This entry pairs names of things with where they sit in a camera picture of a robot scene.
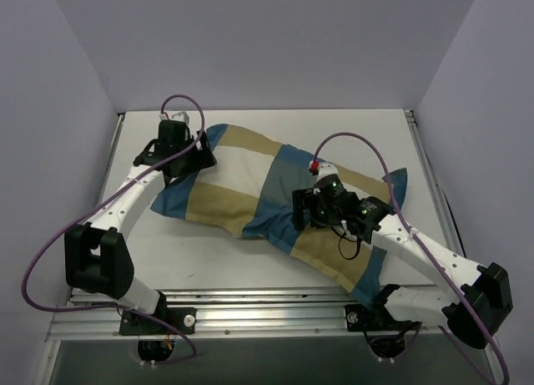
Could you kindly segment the blue beige checked pillowcase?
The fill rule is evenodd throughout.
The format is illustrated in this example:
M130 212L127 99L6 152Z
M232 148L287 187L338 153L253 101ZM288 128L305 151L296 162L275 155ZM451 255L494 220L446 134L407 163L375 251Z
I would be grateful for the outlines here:
M164 189L153 212L218 226L235 237L266 239L284 253L324 273L353 298L369 306L380 292L385 251L362 246L356 251L329 229L294 228L292 191L310 188L310 152L282 144L231 124L206 130L217 165Z

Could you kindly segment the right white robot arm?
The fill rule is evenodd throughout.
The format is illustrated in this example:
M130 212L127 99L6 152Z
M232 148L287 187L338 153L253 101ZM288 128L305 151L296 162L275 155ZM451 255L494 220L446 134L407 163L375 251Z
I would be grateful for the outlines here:
M394 208L348 191L340 177L321 177L312 187L292 193L292 221L297 230L336 228L356 244L382 249L421 273L436 286L416 291L388 286L375 299L370 318L379 328L397 322L422 322L446 327L475 349L485 348L512 310L506 269L468 260L415 228L406 228Z

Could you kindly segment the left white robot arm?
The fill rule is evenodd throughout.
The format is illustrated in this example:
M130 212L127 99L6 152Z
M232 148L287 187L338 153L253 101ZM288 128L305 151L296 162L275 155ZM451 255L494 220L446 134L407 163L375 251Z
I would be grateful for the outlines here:
M140 311L139 325L149 334L161 333L169 322L164 297L136 278L127 239L166 187L215 164L207 134L192 134L187 114L161 120L157 137L134 159L110 202L65 233L68 285Z

